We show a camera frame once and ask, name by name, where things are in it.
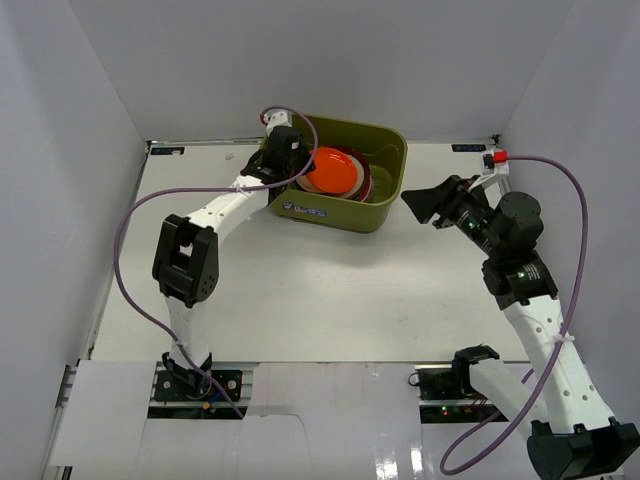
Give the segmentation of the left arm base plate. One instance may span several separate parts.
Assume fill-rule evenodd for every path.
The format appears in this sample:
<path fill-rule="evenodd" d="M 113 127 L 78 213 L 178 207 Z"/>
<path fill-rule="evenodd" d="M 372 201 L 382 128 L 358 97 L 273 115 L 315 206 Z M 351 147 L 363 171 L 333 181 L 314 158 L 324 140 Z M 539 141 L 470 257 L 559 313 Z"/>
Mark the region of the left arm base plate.
<path fill-rule="evenodd" d="M 215 369 L 211 371 L 211 376 L 224 388 L 233 402 L 238 402 L 241 399 L 243 385 L 242 370 Z M 209 399 L 225 400 L 225 397 L 218 389 L 215 386 L 211 386 L 206 379 L 202 380 L 197 377 L 197 380 L 196 386 L 191 387 L 177 380 L 162 364 L 158 364 L 151 399 L 162 403 L 204 401 Z"/>

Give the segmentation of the orange plastic plate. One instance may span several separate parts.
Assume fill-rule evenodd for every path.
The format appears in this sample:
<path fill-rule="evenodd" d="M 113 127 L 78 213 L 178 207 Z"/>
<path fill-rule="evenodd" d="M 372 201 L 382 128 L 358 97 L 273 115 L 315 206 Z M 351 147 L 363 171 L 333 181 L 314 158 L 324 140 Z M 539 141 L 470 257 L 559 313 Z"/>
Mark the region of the orange plastic plate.
<path fill-rule="evenodd" d="M 319 147 L 314 168 L 297 180 L 312 193 L 348 197 L 362 184 L 361 168 L 349 154 L 331 147 Z"/>

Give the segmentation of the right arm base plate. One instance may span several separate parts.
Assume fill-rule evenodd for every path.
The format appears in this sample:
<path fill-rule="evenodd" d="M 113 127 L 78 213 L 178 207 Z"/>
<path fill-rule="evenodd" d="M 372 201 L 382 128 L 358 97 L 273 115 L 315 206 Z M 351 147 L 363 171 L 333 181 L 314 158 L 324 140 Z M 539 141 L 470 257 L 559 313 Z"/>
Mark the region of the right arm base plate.
<path fill-rule="evenodd" d="M 450 369 L 419 369 L 409 375 L 407 383 L 419 390 L 419 398 L 423 401 L 461 400 L 475 395 Z"/>

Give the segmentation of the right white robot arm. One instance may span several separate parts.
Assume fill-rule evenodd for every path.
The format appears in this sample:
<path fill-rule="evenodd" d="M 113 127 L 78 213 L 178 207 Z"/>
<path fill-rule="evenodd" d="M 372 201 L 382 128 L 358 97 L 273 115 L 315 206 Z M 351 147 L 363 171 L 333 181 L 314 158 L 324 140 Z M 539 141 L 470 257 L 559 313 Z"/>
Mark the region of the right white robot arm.
<path fill-rule="evenodd" d="M 541 479 L 582 479 L 613 473 L 639 447 L 639 432 L 621 423 L 598 393 L 565 327 L 558 290 L 535 247 L 543 231 L 538 201 L 509 192 L 495 207 L 478 179 L 452 175 L 428 189 L 401 195 L 416 220 L 456 227 L 487 258 L 483 280 L 516 332 L 537 379 L 528 389 L 485 346 L 458 351 L 453 390 L 482 394 L 518 432 Z"/>

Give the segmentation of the dark red rimmed plate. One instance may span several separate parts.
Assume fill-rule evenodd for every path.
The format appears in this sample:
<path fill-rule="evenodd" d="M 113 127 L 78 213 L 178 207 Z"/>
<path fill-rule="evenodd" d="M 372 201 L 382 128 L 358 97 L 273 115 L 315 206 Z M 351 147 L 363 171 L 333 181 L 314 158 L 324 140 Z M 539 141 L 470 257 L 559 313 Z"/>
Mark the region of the dark red rimmed plate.
<path fill-rule="evenodd" d="M 356 185 L 346 193 L 334 194 L 334 197 L 366 203 L 372 195 L 374 181 L 369 162 L 365 156 L 352 148 L 338 146 L 337 150 L 348 155 L 358 168 L 359 176 Z"/>

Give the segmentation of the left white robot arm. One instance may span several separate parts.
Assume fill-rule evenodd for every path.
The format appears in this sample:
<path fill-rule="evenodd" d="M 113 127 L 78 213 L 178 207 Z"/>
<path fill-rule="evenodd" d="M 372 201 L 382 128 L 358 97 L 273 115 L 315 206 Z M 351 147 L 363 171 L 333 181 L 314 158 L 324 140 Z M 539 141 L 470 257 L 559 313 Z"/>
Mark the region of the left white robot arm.
<path fill-rule="evenodd" d="M 310 154 L 302 132 L 284 123 L 267 129 L 266 143 L 249 159 L 229 193 L 184 216 L 165 218 L 152 267 L 177 336 L 162 362 L 188 398 L 211 387 L 212 355 L 204 338 L 204 302 L 219 280 L 219 247 L 242 222 L 281 193 L 279 182 L 297 174 Z"/>

